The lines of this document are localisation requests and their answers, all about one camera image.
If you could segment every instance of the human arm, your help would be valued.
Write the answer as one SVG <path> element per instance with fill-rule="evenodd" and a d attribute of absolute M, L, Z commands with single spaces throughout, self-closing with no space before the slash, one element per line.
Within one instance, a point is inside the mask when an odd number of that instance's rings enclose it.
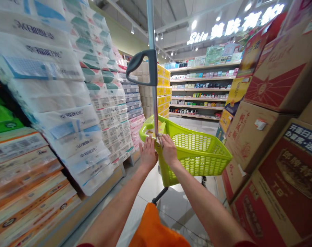
<path fill-rule="evenodd" d="M 186 171 L 177 158 L 177 148 L 169 135 L 162 136 L 162 143 L 166 163 L 178 178 L 214 246 L 234 246 L 241 241 L 253 242 L 221 202 Z"/>
<path fill-rule="evenodd" d="M 146 138 L 143 147 L 139 145 L 141 163 L 137 172 L 99 214 L 80 243 L 90 243 L 95 247 L 116 246 L 140 187 L 157 163 L 154 145 L 151 137 Z"/>

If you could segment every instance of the orange bag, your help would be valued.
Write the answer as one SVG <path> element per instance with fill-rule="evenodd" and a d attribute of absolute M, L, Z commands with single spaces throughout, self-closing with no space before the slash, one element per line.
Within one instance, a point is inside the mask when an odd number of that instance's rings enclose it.
<path fill-rule="evenodd" d="M 162 225 L 158 209 L 154 204 L 148 203 L 129 247 L 159 246 L 190 247 L 190 244 L 182 235 Z"/>

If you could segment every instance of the green shopping basket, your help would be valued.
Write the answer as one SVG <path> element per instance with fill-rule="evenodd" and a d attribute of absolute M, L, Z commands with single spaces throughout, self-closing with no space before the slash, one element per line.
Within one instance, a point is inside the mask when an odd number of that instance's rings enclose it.
<path fill-rule="evenodd" d="M 177 146 L 178 160 L 192 176 L 221 175 L 232 159 L 231 153 L 215 136 L 181 127 L 158 115 L 159 133 L 168 134 Z M 154 129 L 154 115 L 149 117 L 139 131 L 142 141 Z M 163 158 L 162 147 L 155 143 L 164 187 L 179 181 Z"/>

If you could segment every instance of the illuminated sign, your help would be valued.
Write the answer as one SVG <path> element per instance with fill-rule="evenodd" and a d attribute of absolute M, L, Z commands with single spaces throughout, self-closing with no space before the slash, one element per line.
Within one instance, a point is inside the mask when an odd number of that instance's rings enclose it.
<path fill-rule="evenodd" d="M 274 7 L 269 7 L 265 11 L 265 13 L 262 15 L 260 25 L 263 26 L 268 21 L 275 18 L 275 16 L 279 15 L 282 12 L 283 8 L 284 8 L 284 4 L 276 4 Z M 237 33 L 239 31 L 239 27 L 241 27 L 243 31 L 246 31 L 250 27 L 251 28 L 256 27 L 257 22 L 261 16 L 261 14 L 262 14 L 262 12 L 250 13 L 248 16 L 246 16 L 244 18 L 244 23 L 242 26 L 240 26 L 241 25 L 241 19 L 236 18 L 235 20 L 230 20 L 227 23 L 227 28 L 226 28 L 224 36 L 228 36 L 228 35 L 231 35 L 233 33 Z M 223 22 L 221 22 L 220 24 L 215 24 L 212 27 L 210 40 L 217 38 L 217 37 L 218 38 L 222 37 L 223 33 L 224 33 L 224 27 L 225 27 L 225 24 Z M 207 37 L 208 37 L 208 33 L 202 32 L 202 34 L 200 35 L 200 33 L 193 32 L 190 35 L 189 41 L 187 41 L 187 45 L 192 45 L 193 43 L 205 41 L 205 40 L 207 40 Z"/>

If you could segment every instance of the shopping cart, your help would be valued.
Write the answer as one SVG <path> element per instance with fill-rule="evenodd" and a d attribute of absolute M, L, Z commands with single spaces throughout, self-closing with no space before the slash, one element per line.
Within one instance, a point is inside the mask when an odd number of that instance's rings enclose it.
<path fill-rule="evenodd" d="M 157 55 L 154 34 L 154 5 L 153 0 L 147 0 L 149 50 L 137 53 L 130 61 L 126 70 L 126 78 L 136 84 L 152 86 L 154 115 L 149 117 L 142 126 L 139 135 L 145 141 L 149 131 L 154 130 L 154 138 L 159 133 L 168 134 L 177 146 L 179 161 L 192 176 L 221 175 L 227 164 L 231 161 L 232 155 L 222 142 L 215 136 L 192 131 L 183 128 L 172 121 L 158 115 L 157 112 Z M 150 83 L 143 83 L 131 79 L 130 73 L 136 70 L 147 56 L 149 60 Z M 165 194 L 169 186 L 178 184 L 173 171 L 163 158 L 163 150 L 160 144 L 155 142 L 155 149 L 158 153 L 158 161 L 161 170 L 164 189 L 152 200 L 154 204 Z"/>

